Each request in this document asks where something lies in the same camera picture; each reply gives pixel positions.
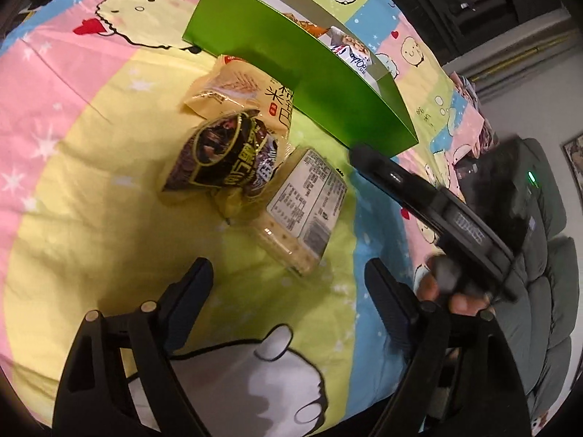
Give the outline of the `person's right hand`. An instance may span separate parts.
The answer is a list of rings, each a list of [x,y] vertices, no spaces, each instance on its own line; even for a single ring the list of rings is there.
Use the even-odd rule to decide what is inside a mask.
[[[418,282],[416,296],[420,301],[446,305],[451,313],[476,316],[481,310],[492,311],[487,295],[477,297],[455,291],[458,286],[459,267],[445,255],[430,256],[425,263],[426,272]]]

